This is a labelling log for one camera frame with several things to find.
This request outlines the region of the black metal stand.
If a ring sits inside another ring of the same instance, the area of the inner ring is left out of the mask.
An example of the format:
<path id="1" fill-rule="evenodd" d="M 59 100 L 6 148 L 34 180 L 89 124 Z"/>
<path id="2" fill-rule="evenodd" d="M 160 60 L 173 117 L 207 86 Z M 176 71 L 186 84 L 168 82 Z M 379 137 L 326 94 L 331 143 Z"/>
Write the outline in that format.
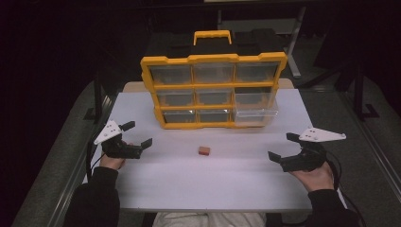
<path id="1" fill-rule="evenodd" d="M 99 75 L 95 76 L 93 88 L 94 88 L 94 106 L 86 111 L 83 119 L 93 120 L 94 123 L 97 124 L 101 121 L 101 118 L 105 111 L 105 104 L 108 99 L 107 93 L 105 92 L 102 86 Z"/>
<path id="2" fill-rule="evenodd" d="M 379 114 L 372 104 L 363 103 L 364 74 L 359 63 L 354 65 L 354 111 L 357 118 L 364 122 L 366 118 L 378 118 Z"/>

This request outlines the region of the large clear plastic drawer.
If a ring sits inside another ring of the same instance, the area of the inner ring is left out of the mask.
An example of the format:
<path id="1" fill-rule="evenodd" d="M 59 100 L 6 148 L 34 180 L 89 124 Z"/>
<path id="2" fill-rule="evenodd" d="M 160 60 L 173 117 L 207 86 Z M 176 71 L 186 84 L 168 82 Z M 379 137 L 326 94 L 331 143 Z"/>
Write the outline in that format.
<path id="1" fill-rule="evenodd" d="M 270 87 L 235 88 L 234 122 L 237 127 L 265 127 L 278 115 Z"/>

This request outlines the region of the person's right hand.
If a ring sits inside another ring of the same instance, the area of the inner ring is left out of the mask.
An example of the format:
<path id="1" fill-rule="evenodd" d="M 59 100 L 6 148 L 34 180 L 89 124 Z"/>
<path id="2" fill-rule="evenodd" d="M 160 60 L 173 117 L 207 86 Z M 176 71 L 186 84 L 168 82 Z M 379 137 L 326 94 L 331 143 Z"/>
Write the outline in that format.
<path id="1" fill-rule="evenodd" d="M 292 171 L 291 175 L 297 178 L 308 192 L 334 189 L 333 172 L 327 162 L 309 172 L 302 170 Z"/>

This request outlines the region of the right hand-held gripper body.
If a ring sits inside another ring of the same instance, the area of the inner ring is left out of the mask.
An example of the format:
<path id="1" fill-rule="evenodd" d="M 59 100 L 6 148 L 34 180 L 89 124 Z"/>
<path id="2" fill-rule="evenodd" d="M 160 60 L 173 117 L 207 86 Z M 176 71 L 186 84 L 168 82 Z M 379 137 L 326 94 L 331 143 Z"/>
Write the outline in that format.
<path id="1" fill-rule="evenodd" d="M 309 127 L 299 134 L 300 141 L 297 143 L 301 151 L 294 156 L 281 157 L 279 164 L 284 172 L 299 170 L 311 171 L 323 165 L 326 161 L 327 151 L 322 146 L 322 142 L 344 140 L 344 133 L 337 133 Z"/>

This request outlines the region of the grey metal table frame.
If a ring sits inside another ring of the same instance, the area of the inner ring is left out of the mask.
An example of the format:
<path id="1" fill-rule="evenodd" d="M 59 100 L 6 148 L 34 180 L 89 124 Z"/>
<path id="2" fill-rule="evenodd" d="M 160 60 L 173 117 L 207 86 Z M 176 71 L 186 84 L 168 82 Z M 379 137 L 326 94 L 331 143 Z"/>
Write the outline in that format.
<path id="1" fill-rule="evenodd" d="M 295 79 L 301 77 L 301 72 L 293 57 L 293 51 L 304 20 L 306 7 L 301 7 L 294 18 L 269 18 L 269 19 L 224 19 L 223 11 L 218 11 L 218 29 L 229 29 L 232 31 L 249 31 L 256 28 L 271 28 L 277 35 L 288 35 L 288 44 L 284 47 L 288 56 L 288 67 Z"/>

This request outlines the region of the person's left hand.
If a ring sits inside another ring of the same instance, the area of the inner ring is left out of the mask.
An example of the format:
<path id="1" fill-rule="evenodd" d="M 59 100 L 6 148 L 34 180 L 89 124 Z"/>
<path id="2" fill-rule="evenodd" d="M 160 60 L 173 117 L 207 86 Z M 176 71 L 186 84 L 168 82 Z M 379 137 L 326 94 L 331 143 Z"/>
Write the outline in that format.
<path id="1" fill-rule="evenodd" d="M 114 170 L 121 169 L 126 163 L 125 159 L 122 158 L 111 158 L 105 152 L 102 153 L 99 165 L 102 167 L 107 167 Z"/>

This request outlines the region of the set of small clear drawers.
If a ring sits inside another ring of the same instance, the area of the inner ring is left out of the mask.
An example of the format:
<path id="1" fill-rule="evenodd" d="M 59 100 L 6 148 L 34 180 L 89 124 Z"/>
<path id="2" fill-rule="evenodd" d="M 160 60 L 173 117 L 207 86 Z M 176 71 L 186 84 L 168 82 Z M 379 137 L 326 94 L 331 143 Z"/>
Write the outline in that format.
<path id="1" fill-rule="evenodd" d="M 270 87 L 277 62 L 213 62 L 149 68 L 156 118 L 166 129 L 247 128 L 234 122 L 235 88 Z"/>

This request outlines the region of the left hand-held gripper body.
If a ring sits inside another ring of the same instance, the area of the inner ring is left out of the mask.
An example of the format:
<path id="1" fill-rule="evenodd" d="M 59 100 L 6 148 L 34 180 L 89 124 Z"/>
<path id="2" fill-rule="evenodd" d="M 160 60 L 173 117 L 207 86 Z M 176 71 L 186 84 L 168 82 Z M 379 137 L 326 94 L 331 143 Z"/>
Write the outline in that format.
<path id="1" fill-rule="evenodd" d="M 109 120 L 97 135 L 94 144 L 101 145 L 103 152 L 111 158 L 139 159 L 143 150 L 141 146 L 130 145 L 122 140 L 123 131 L 119 124 Z"/>

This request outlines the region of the yellow and black drawer organizer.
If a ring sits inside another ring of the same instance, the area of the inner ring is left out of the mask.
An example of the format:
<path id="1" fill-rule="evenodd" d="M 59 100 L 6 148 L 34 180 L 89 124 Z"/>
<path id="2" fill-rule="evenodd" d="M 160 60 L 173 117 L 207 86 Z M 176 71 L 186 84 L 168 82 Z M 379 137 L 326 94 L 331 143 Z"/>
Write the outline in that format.
<path id="1" fill-rule="evenodd" d="M 213 62 L 277 62 L 279 66 L 275 83 L 278 85 L 288 56 L 271 29 L 250 32 L 209 30 L 196 31 L 194 34 L 155 33 L 141 60 L 142 79 L 153 100 L 149 76 L 151 66 Z"/>

